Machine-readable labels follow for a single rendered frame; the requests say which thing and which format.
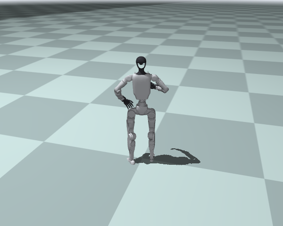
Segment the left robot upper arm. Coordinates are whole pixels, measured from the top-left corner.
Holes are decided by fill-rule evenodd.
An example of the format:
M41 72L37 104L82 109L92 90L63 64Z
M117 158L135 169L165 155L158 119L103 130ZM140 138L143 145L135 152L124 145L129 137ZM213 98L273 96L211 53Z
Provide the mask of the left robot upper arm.
M128 75L126 76L114 89L114 91L117 93L117 94L120 94L121 93L121 88L123 88L127 82L131 82L132 81L132 77L133 75Z

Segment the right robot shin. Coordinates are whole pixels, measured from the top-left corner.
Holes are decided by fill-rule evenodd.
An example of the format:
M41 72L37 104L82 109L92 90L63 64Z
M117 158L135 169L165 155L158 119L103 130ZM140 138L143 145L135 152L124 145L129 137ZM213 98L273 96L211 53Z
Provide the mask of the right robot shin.
M155 147L155 133L153 133L153 139L149 139L150 159L153 159L153 152Z

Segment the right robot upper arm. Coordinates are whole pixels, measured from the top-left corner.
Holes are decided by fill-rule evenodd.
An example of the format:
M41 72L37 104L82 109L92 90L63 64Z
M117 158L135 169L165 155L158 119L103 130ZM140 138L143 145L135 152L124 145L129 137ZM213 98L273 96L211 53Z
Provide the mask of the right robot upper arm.
M168 87L163 83L163 81L157 75L150 74L150 77L152 81L155 81L156 84L162 88L161 91L163 93L167 93L167 91L169 90Z

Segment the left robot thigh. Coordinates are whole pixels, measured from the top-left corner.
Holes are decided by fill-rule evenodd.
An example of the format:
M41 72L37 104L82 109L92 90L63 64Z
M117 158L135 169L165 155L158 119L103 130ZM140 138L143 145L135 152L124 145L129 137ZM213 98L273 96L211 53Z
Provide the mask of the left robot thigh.
M136 114L136 107L130 108L127 112L127 134L131 134L132 141L136 139L136 134L133 132L134 129L134 120L135 120L135 114Z

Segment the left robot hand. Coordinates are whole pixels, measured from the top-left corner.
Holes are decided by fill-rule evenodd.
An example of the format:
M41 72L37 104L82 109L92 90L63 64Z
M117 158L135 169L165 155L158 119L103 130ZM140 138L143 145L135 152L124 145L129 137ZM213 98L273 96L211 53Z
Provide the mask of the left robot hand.
M129 106L129 108L130 108L130 107L132 108L132 106L133 106L133 104L132 104L133 101L126 99L124 96L123 96L123 98L124 98L124 100L123 100L122 102L124 102L124 104L126 105L126 107L128 108L128 106L131 104L131 105ZM131 102L132 102L132 103L131 103ZM129 109L129 108L128 108L128 109Z

